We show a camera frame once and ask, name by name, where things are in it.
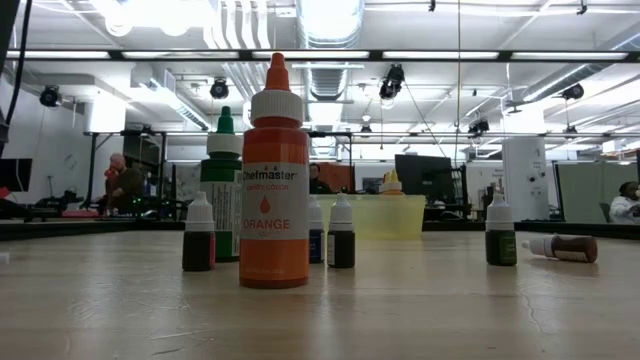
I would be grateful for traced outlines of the large green food colouring bottle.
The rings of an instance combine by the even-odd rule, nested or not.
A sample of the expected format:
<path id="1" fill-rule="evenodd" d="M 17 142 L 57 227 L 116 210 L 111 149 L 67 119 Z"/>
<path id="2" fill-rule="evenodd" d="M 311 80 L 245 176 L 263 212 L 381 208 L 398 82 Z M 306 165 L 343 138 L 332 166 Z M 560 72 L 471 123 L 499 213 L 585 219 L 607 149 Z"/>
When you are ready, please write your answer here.
<path id="1" fill-rule="evenodd" d="M 223 106 L 215 132 L 207 136 L 208 158 L 201 162 L 200 190 L 213 208 L 217 263 L 240 256 L 240 218 L 243 140 L 235 134 L 229 106 Z"/>

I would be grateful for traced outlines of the large orange food colouring bottle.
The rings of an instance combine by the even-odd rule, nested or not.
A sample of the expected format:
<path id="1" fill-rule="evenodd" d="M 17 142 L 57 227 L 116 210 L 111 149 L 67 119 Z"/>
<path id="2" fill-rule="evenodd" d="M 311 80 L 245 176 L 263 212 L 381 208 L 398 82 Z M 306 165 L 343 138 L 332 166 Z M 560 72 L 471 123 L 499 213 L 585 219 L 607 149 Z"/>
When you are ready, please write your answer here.
<path id="1" fill-rule="evenodd" d="M 243 135 L 239 281 L 245 287 L 308 281 L 309 136 L 302 120 L 302 99 L 290 90 L 285 57 L 276 52 Z"/>

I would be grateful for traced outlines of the green partition wall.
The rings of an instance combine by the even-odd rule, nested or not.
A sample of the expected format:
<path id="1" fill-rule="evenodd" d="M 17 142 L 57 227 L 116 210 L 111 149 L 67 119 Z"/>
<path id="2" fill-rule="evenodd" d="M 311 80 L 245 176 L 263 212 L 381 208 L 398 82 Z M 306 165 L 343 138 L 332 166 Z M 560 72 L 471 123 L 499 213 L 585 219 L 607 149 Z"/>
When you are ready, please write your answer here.
<path id="1" fill-rule="evenodd" d="M 637 181 L 635 163 L 556 163 L 559 205 L 567 223 L 606 224 L 602 204 L 610 205 L 621 184 Z"/>

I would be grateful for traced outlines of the orange partition panel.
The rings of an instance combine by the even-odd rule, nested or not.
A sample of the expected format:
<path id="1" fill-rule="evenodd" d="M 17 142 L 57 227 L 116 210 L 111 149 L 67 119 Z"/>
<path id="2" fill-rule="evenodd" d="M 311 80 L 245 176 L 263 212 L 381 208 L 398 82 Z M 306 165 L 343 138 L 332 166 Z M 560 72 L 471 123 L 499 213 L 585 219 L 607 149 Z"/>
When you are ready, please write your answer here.
<path id="1" fill-rule="evenodd" d="M 353 168 L 336 163 L 316 163 L 320 167 L 320 180 L 327 183 L 335 193 L 353 193 L 355 191 Z"/>

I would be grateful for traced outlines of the black wall screen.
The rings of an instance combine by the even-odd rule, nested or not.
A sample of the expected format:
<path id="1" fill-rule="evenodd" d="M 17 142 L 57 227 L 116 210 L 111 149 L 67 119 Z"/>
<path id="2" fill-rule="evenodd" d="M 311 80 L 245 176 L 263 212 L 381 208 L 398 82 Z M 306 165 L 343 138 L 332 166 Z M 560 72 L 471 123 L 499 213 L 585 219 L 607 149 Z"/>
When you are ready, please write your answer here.
<path id="1" fill-rule="evenodd" d="M 30 187 L 33 160 L 0 159 L 0 188 L 10 192 L 27 192 Z"/>

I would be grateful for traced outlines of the black metal rack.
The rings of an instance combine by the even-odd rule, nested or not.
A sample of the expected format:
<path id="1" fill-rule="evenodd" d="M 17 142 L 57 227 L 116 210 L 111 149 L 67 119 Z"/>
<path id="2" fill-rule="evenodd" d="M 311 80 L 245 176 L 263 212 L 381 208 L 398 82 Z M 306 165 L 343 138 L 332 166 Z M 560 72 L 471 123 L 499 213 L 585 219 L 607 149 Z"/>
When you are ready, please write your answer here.
<path id="1" fill-rule="evenodd" d="M 130 158 L 134 164 L 147 166 L 148 171 L 153 174 L 152 178 L 156 180 L 156 194 L 154 196 L 140 196 L 136 201 L 137 214 L 141 217 L 143 210 L 154 210 L 156 212 L 156 218 L 159 219 L 161 209 L 169 203 L 169 201 L 165 199 L 164 194 L 166 188 L 165 165 L 167 163 L 168 133 L 166 131 L 151 130 L 122 130 L 120 132 L 85 132 L 85 135 L 91 137 L 89 183 L 85 205 L 89 205 L 89 198 L 94 195 L 94 191 L 98 188 L 98 185 L 95 184 L 95 180 L 98 178 L 96 161 L 102 160 L 103 156 L 97 155 L 97 152 L 105 145 L 118 145 L 119 140 L 131 139 L 138 145 L 137 157 L 135 157 L 134 154 L 129 156 L 125 152 L 124 145 L 118 147 L 118 150 L 123 153 L 125 157 Z M 157 149 L 156 156 L 151 157 L 149 161 L 143 159 L 142 148 L 144 147 L 144 142 L 148 142 Z"/>

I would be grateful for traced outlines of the yellow translucent plastic bin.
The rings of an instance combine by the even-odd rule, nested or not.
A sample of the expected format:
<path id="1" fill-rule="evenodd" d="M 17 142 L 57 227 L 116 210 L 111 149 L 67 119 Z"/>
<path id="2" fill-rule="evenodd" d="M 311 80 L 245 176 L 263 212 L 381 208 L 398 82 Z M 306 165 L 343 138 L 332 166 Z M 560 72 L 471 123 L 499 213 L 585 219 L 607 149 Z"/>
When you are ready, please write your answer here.
<path id="1" fill-rule="evenodd" d="M 357 240 L 415 240 L 421 237 L 421 195 L 347 195 Z"/>

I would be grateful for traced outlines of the black metal table frame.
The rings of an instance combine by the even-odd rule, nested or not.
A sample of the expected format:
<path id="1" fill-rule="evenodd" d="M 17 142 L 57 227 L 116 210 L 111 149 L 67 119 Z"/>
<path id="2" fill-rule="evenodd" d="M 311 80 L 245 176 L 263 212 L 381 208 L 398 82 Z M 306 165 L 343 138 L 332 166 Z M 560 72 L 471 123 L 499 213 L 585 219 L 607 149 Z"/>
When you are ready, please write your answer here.
<path id="1" fill-rule="evenodd" d="M 179 231 L 183 222 L 174 221 L 82 221 L 0 224 L 0 241 L 27 240 L 127 231 Z M 594 237 L 640 241 L 640 226 L 580 224 L 566 222 L 516 222 L 515 230 L 535 233 L 592 235 Z"/>

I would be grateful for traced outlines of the small brown food colouring bottle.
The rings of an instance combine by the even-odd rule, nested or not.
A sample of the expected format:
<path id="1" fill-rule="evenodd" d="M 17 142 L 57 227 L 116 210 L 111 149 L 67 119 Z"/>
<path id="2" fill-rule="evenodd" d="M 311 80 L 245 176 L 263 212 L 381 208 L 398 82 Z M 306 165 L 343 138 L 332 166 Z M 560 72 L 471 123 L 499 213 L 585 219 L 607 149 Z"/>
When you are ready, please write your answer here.
<path id="1" fill-rule="evenodd" d="M 592 236 L 545 235 L 524 241 L 522 247 L 534 255 L 561 261 L 594 263 L 598 258 L 597 240 Z"/>

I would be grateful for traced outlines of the small green food colouring bottle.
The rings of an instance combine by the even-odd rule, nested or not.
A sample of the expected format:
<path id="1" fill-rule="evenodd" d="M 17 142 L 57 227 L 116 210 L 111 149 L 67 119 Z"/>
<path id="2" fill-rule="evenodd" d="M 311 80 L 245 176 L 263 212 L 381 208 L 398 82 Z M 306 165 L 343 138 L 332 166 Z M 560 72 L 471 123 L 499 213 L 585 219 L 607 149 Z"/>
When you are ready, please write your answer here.
<path id="1" fill-rule="evenodd" d="M 494 193 L 485 221 L 486 261 L 493 266 L 515 266 L 517 244 L 511 207 L 501 193 Z"/>

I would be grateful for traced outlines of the black overhead frame beam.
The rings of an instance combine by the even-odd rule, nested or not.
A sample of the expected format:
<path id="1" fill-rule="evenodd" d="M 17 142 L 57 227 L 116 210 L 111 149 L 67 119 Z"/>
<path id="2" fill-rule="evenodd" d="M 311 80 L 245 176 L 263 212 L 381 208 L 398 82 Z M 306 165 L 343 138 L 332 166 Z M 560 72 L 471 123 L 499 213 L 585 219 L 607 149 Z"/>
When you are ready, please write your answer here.
<path id="1" fill-rule="evenodd" d="M 31 49 L 28 61 L 265 62 L 272 50 Z M 304 50 L 282 52 L 298 62 L 640 63 L 640 51 Z"/>

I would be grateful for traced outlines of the small red food colouring bottle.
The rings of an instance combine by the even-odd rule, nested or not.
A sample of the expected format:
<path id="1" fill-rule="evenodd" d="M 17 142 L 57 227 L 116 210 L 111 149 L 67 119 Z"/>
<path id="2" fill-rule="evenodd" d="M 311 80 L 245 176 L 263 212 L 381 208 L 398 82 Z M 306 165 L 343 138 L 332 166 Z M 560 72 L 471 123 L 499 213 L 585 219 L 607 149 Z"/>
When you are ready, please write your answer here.
<path id="1" fill-rule="evenodd" d="M 215 266 L 215 222 L 213 207 L 205 192 L 198 192 L 189 204 L 183 233 L 182 269 L 209 271 Z"/>

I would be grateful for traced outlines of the small black food colouring bottle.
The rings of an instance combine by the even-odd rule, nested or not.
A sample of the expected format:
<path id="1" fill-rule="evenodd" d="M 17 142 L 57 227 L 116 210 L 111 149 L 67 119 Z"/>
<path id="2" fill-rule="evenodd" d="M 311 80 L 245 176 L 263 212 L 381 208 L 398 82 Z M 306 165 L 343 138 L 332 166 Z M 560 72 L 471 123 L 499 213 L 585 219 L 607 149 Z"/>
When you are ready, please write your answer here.
<path id="1" fill-rule="evenodd" d="M 355 266 L 355 230 L 352 207 L 346 194 L 339 193 L 331 206 L 327 237 L 327 264 L 332 268 Z"/>

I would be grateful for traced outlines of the person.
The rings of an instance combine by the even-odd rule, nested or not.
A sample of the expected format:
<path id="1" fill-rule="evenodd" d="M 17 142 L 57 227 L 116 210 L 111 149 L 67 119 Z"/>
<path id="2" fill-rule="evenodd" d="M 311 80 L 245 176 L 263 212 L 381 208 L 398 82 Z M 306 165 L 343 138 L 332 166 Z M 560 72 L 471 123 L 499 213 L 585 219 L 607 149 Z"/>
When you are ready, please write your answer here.
<path id="1" fill-rule="evenodd" d="M 623 183 L 609 210 L 614 224 L 640 225 L 640 185 L 636 181 Z"/>
<path id="2" fill-rule="evenodd" d="M 128 167 L 121 153 L 113 153 L 110 156 L 109 170 L 112 176 L 105 181 L 103 196 L 106 206 L 116 209 L 119 214 L 134 213 L 136 209 L 134 201 L 143 194 L 142 173 L 138 169 Z"/>
<path id="3" fill-rule="evenodd" d="M 320 167 L 316 163 L 311 163 L 309 168 L 309 188 L 311 194 L 331 194 L 329 185 L 320 180 Z"/>

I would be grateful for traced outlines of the white round column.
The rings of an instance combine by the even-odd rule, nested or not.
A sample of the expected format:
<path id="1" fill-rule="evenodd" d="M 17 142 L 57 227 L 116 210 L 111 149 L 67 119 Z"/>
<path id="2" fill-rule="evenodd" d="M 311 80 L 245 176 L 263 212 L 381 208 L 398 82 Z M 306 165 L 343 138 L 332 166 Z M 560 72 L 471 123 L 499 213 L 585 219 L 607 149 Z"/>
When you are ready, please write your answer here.
<path id="1" fill-rule="evenodd" d="M 502 153 L 505 196 L 514 220 L 548 220 L 548 172 L 543 138 L 508 138 L 502 143 Z"/>

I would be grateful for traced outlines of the small blue food colouring bottle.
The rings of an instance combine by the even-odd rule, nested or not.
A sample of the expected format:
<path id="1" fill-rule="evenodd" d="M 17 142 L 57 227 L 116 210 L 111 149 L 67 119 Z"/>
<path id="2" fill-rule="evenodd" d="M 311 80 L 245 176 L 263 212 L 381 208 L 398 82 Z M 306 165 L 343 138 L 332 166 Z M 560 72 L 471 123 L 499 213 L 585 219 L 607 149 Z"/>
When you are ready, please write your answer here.
<path id="1" fill-rule="evenodd" d="M 316 195 L 309 201 L 309 262 L 323 263 L 325 254 L 325 232 L 322 209 Z"/>

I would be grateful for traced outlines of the black computer monitor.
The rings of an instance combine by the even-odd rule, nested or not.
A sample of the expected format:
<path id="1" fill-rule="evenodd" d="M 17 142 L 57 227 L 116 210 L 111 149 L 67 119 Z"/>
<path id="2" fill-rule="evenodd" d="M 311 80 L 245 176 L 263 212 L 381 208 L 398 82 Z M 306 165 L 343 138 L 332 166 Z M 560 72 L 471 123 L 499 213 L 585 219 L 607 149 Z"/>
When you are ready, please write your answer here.
<path id="1" fill-rule="evenodd" d="M 407 195 L 423 195 L 432 201 L 455 196 L 450 158 L 397 154 L 395 170 Z"/>

